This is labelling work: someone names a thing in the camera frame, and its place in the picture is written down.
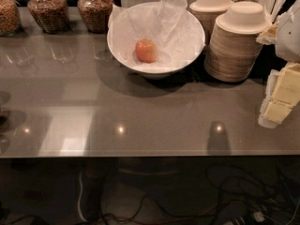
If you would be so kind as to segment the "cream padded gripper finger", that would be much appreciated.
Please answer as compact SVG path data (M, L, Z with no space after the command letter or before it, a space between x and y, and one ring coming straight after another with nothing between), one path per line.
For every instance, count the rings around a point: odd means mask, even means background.
M300 64L288 62L281 70L272 69L265 88L258 123L276 128L300 102Z

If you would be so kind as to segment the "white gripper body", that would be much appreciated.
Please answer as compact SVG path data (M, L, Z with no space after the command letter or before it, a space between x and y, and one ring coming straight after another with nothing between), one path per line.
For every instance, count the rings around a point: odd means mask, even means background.
M276 34L276 55L288 62L300 62L300 0L284 12Z

